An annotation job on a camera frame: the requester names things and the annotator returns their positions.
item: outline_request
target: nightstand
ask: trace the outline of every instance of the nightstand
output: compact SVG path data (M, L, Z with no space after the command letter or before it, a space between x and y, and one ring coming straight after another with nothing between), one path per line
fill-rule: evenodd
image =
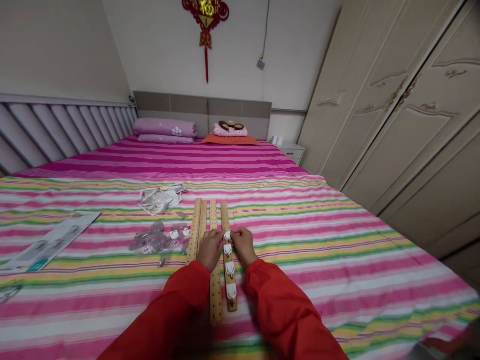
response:
M283 142L281 145L277 145L277 148L281 150L282 153L287 155L290 159L292 159L297 166L300 165L300 161L302 161L302 156L304 155L305 148L301 147L300 145L291 143L291 142Z

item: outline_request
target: orange pillow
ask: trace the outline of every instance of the orange pillow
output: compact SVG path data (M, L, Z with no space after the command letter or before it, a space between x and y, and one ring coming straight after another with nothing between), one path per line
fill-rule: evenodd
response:
M208 134L202 143L212 143L221 145L258 145L259 142L251 136L223 137L215 134Z

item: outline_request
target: bed frame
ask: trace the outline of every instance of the bed frame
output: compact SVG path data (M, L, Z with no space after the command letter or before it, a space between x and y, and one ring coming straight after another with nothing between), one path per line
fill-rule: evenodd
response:
M268 136L271 102L134 94L138 113L132 103L0 94L0 178L116 143L134 134L139 116L195 122L199 138L221 120Z
M132 103L0 94L0 176L116 143L137 118Z
M141 118L175 119L195 122L198 137L205 138L219 121L241 123L248 135L267 140L272 103L211 97L134 91Z

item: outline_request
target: red sleeve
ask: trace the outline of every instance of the red sleeve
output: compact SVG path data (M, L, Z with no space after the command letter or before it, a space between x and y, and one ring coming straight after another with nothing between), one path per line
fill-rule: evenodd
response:
M246 292L263 336L288 359L348 360L305 293L274 264L246 270Z
M163 292L99 359L170 359L191 315L207 306L209 294L210 273L193 261L170 276Z

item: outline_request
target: wooden board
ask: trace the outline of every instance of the wooden board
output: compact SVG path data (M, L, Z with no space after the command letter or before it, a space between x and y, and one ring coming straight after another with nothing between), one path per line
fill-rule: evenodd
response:
M207 232L207 216L208 216L207 205L208 205L207 200L203 200L201 202L200 225L199 225L199 231L198 231L198 246L196 247L196 254L197 255L199 254L199 250L200 250L200 242L202 241L205 233Z
M230 221L229 221L229 207L226 201L221 202L221 227L222 230L224 231L230 231ZM236 280L236 275L233 273L233 278L231 278L227 274L227 263L231 263L234 261L234 253L230 255L228 258L225 253L223 253L223 264L224 264L224 275L225 275L225 292L227 291L227 285L228 284L237 284ZM237 307L237 299L238 296L235 297L233 301L231 301L228 296L226 297L226 304L227 304L227 309L229 313L236 312L238 307Z
M190 264L197 259L197 251L199 247L199 226L200 211L202 208L202 198L195 200L195 208L193 209L193 220L191 221L190 242L188 243L188 253L186 255L186 264Z
M210 230L219 228L217 217L217 201L210 201ZM220 278L220 261L211 272L210 277L210 324L218 326L222 323L222 284Z

